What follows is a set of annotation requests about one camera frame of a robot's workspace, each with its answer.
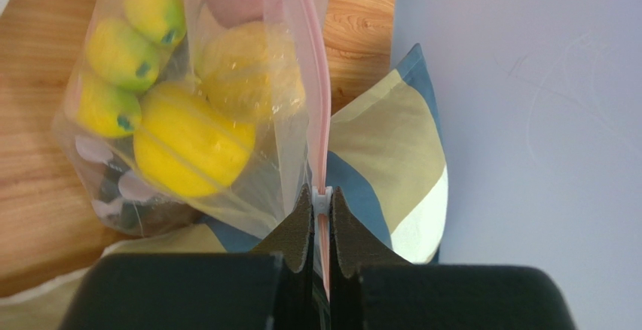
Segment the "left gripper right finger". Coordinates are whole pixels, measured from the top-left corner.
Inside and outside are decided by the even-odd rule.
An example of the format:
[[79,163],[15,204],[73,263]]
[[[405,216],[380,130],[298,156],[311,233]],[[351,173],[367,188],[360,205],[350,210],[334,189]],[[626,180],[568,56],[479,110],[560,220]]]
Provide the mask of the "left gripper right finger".
[[409,265],[383,244],[350,210],[336,187],[329,210],[330,315],[332,329],[377,329],[362,290],[363,266]]

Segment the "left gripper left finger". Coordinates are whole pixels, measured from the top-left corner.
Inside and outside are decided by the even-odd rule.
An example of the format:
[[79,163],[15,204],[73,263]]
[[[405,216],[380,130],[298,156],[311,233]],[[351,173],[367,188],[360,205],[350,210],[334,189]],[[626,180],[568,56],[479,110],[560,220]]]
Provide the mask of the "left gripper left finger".
[[313,308],[314,220],[310,188],[304,185],[292,212],[252,254],[270,255],[277,266],[277,284],[268,329],[309,329]]

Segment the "yellow fake lemon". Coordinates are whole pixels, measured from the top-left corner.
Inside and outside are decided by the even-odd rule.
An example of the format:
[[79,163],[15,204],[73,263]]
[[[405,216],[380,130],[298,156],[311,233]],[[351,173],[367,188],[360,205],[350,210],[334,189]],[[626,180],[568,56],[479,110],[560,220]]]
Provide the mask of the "yellow fake lemon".
[[133,152],[142,177],[180,197],[207,197],[230,187],[255,147],[256,127],[226,118],[176,82],[142,98]]

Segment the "yellow fake fruit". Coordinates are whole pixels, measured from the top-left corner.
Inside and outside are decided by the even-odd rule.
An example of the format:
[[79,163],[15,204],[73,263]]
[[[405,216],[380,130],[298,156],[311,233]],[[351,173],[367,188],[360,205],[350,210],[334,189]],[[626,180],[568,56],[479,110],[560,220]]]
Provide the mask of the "yellow fake fruit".
[[306,103],[295,42],[283,24],[224,31],[203,46],[194,71],[212,107],[237,121],[287,118]]

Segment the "clear zip top bag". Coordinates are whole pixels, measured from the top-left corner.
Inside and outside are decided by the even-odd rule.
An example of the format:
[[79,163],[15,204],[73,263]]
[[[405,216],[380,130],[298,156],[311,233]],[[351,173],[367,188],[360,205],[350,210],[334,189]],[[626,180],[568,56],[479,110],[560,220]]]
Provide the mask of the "clear zip top bag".
[[53,128],[100,221],[212,219],[228,251],[312,196],[329,281],[328,0],[96,0]]

